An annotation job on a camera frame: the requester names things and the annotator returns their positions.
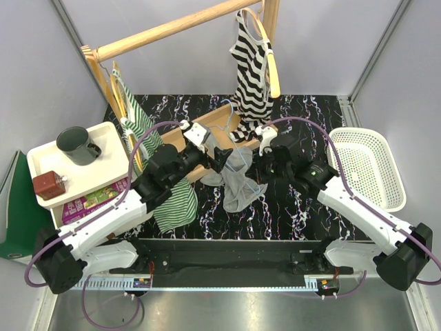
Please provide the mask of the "grey tank top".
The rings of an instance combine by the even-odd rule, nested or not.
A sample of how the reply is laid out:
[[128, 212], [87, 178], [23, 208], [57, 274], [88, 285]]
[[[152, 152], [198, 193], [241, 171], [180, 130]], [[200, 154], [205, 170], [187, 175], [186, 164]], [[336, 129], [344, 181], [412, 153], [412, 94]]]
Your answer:
[[[239, 147], [242, 155], [248, 164], [252, 164], [253, 152], [248, 147]], [[256, 188], [257, 182], [246, 176], [250, 165], [243, 165], [241, 157], [237, 151], [233, 151], [228, 160], [237, 172], [231, 171], [226, 164], [220, 173], [210, 172], [201, 179], [201, 183], [211, 187], [224, 187], [223, 209], [228, 213], [243, 211], [255, 200], [264, 195], [267, 190], [267, 184], [259, 184], [260, 194], [253, 193], [245, 181], [253, 188]]]

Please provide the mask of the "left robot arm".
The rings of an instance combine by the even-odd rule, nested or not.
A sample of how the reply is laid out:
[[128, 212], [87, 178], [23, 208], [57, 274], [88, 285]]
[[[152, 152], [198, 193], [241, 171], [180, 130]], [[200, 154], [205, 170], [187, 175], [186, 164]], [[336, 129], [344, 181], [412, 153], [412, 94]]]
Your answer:
[[179, 152], [173, 145], [160, 146], [142, 175], [127, 190], [103, 207], [57, 230], [41, 228], [31, 263], [37, 267], [53, 294], [61, 294], [82, 277], [112, 269], [143, 272], [149, 257], [133, 243], [101, 245], [109, 234], [147, 216], [172, 197], [172, 188], [199, 165], [220, 172], [232, 149], [214, 148], [209, 156], [192, 143]]

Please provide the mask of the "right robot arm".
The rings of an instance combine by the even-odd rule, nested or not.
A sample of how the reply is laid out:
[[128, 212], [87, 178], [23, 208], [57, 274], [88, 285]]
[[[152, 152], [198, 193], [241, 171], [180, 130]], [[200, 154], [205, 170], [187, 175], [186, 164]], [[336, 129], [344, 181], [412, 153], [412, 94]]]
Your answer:
[[315, 269], [324, 274], [335, 267], [374, 270], [391, 287], [408, 290], [429, 262], [432, 229], [423, 223], [413, 226], [360, 193], [348, 191], [334, 168], [302, 156], [293, 137], [271, 127], [257, 129], [256, 135], [260, 145], [254, 165], [259, 182], [281, 180], [292, 185], [341, 214], [372, 240], [370, 244], [324, 240], [312, 258]]

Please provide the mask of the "blue wire hanger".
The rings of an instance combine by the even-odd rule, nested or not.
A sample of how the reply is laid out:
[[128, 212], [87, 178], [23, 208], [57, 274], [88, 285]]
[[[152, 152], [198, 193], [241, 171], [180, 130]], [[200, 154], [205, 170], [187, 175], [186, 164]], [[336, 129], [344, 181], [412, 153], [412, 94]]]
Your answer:
[[[232, 105], [232, 102], [231, 102], [230, 99], [223, 99], [223, 100], [221, 100], [220, 102], [221, 102], [221, 103], [228, 103], [229, 106], [230, 106], [230, 108], [231, 108], [231, 112], [230, 112], [230, 115], [229, 115], [228, 118], [227, 118], [226, 124], [225, 124], [224, 127], [221, 127], [221, 126], [219, 126], [219, 125], [211, 125], [211, 126], [208, 126], [208, 128], [209, 128], [209, 129], [212, 129], [212, 128], [218, 128], [218, 129], [221, 130], [222, 132], [225, 132], [225, 133], [227, 134], [228, 139], [234, 144], [234, 150], [237, 151], [237, 154], [241, 157], [241, 159], [242, 159], [242, 161], [243, 161], [243, 165], [244, 165], [244, 166], [245, 166], [245, 165], [246, 165], [246, 166], [250, 166], [251, 164], [248, 164], [248, 163], [246, 162], [246, 160], [245, 160], [244, 156], [242, 155], [240, 149], [238, 148], [236, 142], [233, 141], [232, 138], [229, 136], [229, 134], [230, 134], [230, 131], [229, 131], [229, 124], [230, 124], [230, 121], [232, 120], [232, 117], [234, 116], [234, 107], [233, 107], [233, 105]], [[237, 172], [236, 169], [235, 169], [231, 164], [229, 164], [228, 161], [227, 161], [227, 163], [226, 163], [226, 166], [227, 166], [227, 168], [230, 169], [231, 171]], [[256, 188], [253, 188], [253, 187], [252, 187], [249, 183], [247, 183], [246, 181], [245, 181], [245, 184], [248, 186], [248, 188], [249, 188], [253, 193], [255, 193], [255, 194], [260, 194], [261, 191], [260, 191], [260, 186], [259, 186], [258, 184], [256, 184]]]

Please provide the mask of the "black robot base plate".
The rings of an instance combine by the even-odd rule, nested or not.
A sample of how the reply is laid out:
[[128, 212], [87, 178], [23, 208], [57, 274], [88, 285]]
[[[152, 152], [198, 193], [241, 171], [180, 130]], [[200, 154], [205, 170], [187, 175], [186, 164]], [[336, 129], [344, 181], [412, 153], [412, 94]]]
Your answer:
[[323, 256], [322, 241], [136, 239], [138, 260], [112, 274], [153, 273], [159, 288], [295, 288], [306, 276], [352, 275]]

